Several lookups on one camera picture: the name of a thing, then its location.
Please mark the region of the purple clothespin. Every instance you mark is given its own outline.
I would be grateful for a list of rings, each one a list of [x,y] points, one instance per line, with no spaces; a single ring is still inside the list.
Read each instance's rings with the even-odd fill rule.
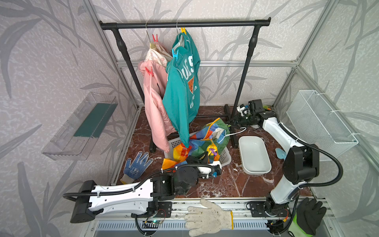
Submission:
[[[216,149],[214,149],[214,148],[209,148],[208,149],[208,155],[209,156],[217,156],[217,150]]]

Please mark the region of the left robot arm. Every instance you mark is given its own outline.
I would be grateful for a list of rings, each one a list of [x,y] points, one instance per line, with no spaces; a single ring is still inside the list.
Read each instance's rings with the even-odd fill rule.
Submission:
[[[133,218],[171,216],[171,200],[184,196],[200,179],[222,174],[222,163],[210,161],[207,153],[188,157],[183,165],[157,171],[138,183],[101,186],[85,181],[77,193],[65,193],[63,198],[75,203],[71,223],[84,223],[97,216],[131,214]]]

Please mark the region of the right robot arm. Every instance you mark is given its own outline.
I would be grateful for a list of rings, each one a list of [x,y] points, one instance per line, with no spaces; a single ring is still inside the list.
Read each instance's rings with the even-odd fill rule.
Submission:
[[[238,111],[238,115],[235,116],[237,125],[259,126],[268,132],[285,152],[282,165],[283,176],[266,198],[266,209],[283,208],[302,188],[327,187],[342,179],[343,167],[337,158],[315,144],[309,144],[297,137],[280,121],[279,115],[274,110],[264,108],[260,99],[249,101],[247,106],[240,105],[236,110]],[[321,154],[336,164],[338,173],[331,181],[310,183],[320,174]]]

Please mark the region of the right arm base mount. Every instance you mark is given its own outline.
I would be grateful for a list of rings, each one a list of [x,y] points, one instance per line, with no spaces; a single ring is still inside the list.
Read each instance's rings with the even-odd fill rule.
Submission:
[[[292,216],[289,205],[272,204],[269,201],[250,201],[246,204],[252,217],[288,219]]]

